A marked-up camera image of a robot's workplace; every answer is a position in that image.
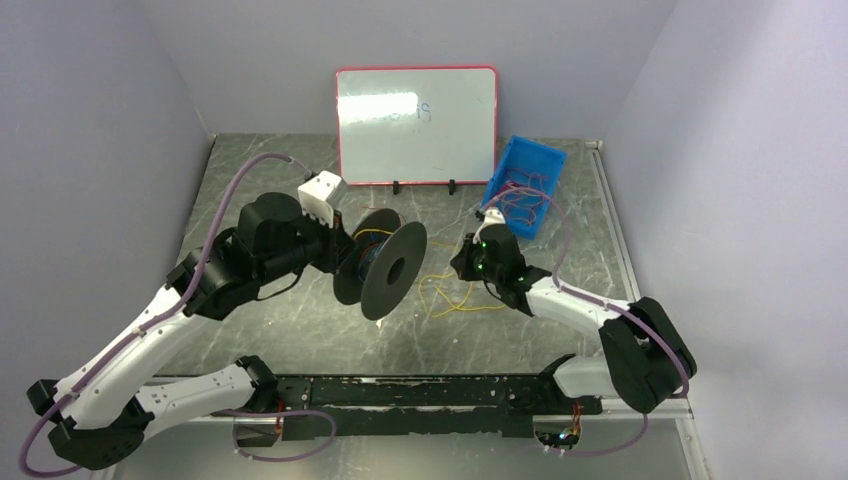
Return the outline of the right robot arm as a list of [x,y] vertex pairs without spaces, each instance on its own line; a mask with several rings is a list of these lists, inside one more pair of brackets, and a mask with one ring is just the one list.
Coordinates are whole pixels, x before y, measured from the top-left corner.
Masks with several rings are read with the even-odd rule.
[[601,354],[564,356],[545,376],[567,398],[611,397],[648,414],[687,394],[697,363],[661,303],[599,297],[528,264],[505,225],[466,235],[451,267],[463,281],[481,281],[507,307],[556,320],[598,340]]

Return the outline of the black perforated cable spool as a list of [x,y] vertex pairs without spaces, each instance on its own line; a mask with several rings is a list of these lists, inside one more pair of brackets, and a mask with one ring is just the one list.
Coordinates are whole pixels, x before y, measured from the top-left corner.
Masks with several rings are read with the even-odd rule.
[[377,321],[400,304],[417,278],[427,251],[426,228],[384,208],[357,226],[353,240],[353,251],[333,276],[333,293],[339,303],[358,304],[365,318]]

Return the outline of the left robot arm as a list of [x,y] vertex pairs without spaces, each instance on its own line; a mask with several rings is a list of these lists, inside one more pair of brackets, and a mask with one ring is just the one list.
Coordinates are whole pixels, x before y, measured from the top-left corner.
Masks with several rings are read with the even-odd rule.
[[266,193],[242,208],[234,227],[214,221],[203,246],[118,337],[74,373],[28,389],[35,432],[46,434],[71,471],[95,471],[197,417],[278,412],[277,379],[255,355],[159,387],[150,379],[196,335],[256,301],[264,285],[310,266],[333,273],[352,244],[341,213],[307,193]]

